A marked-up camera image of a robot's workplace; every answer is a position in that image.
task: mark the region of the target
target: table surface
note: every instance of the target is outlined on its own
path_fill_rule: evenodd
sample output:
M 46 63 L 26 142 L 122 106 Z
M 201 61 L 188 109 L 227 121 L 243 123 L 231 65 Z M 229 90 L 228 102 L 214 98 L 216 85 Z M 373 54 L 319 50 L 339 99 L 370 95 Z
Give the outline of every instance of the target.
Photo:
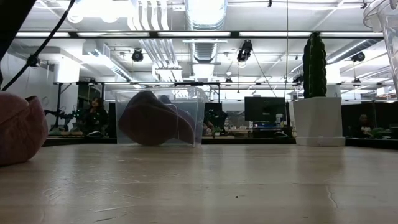
M 85 144 L 0 167 L 1 224 L 397 221 L 398 151 Z

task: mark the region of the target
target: exposed ceiling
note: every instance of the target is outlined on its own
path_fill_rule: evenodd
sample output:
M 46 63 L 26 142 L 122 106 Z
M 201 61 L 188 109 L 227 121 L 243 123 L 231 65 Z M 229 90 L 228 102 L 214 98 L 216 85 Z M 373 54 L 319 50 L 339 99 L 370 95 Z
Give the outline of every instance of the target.
M 124 13 L 125 4 L 130 0 L 118 0 L 116 10 Z M 68 1 L 58 0 L 43 1 L 54 9 L 46 9 L 39 1 L 30 12 L 21 31 L 50 31 L 62 15 L 63 9 Z M 167 1 L 168 22 L 172 30 L 186 30 L 186 19 L 183 0 Z M 289 9 L 286 8 L 286 1 L 273 0 L 272 7 L 267 7 L 268 1 L 248 1 L 248 0 L 229 0 L 226 11 L 225 30 L 261 30 L 261 31 L 364 31 L 370 32 L 369 28 L 363 25 L 363 11 L 361 5 L 363 0 L 289 0 Z M 121 17 L 114 23 L 106 23 L 99 17 L 84 18 L 80 23 L 73 24 L 65 22 L 59 31 L 111 31 L 111 30 L 130 30 L 127 25 L 127 18 Z M 177 60 L 182 67 L 183 78 L 195 78 L 192 73 L 192 58 L 188 44 L 182 42 L 183 39 L 173 39 L 173 46 L 177 54 Z M 354 39 L 324 39 L 325 50 L 331 54 L 342 48 Z M 152 61 L 144 53 L 142 62 L 134 62 L 131 55 L 135 48 L 142 47 L 139 39 L 91 39 L 96 46 L 107 44 L 112 52 L 111 57 L 117 61 L 125 71 L 131 73 L 136 81 L 148 82 L 152 79 Z M 40 39 L 16 39 L 13 49 L 24 47 L 39 46 Z M 84 65 L 81 76 L 96 77 L 98 80 L 114 80 L 114 73 L 105 66 L 90 60 L 85 52 L 83 39 L 56 39 L 52 40 L 48 46 L 60 47 L 73 54 Z M 221 63 L 215 65 L 213 76 L 209 81 L 224 82 L 227 77 L 226 72 L 232 73 L 234 82 L 254 82 L 261 79 L 262 71 L 270 82 L 283 82 L 286 71 L 291 71 L 302 63 L 303 48 L 307 42 L 305 39 L 252 39 L 253 49 L 256 56 L 248 60 L 244 68 L 238 69 L 236 52 L 240 48 L 243 39 L 228 39 L 227 43 L 220 44 L 216 61 Z M 368 48 L 364 51 L 366 59 L 364 62 L 357 62 L 353 69 L 353 62 L 340 62 L 338 66 L 341 72 L 341 81 L 351 82 L 354 76 L 373 72 L 389 66 L 386 55 L 384 41 Z M 380 77 L 373 77 L 367 82 L 379 82 L 388 77 L 389 73 L 383 73 Z

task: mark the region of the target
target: pink plush toy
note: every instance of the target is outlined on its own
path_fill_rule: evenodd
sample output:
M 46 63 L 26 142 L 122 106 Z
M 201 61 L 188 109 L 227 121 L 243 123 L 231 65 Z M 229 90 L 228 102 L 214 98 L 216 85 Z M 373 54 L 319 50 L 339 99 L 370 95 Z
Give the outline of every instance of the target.
M 26 162 L 47 138 L 47 122 L 36 96 L 0 91 L 0 166 Z

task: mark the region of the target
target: cactus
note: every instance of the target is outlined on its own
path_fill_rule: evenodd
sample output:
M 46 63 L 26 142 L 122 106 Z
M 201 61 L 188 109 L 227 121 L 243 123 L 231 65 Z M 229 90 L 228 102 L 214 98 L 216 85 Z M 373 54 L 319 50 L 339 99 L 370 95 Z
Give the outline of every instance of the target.
M 311 34 L 304 47 L 304 98 L 326 96 L 326 52 L 319 32 Z

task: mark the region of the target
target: transparent storage container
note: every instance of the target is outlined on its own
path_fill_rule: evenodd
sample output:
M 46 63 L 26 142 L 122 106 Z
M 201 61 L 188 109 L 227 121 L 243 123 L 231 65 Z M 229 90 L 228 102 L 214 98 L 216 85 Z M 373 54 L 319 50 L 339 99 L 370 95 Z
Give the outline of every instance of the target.
M 114 90 L 118 143 L 142 146 L 201 144 L 205 103 L 197 87 Z
M 375 0 L 364 11 L 364 25 L 383 31 L 392 78 L 398 89 L 398 0 Z

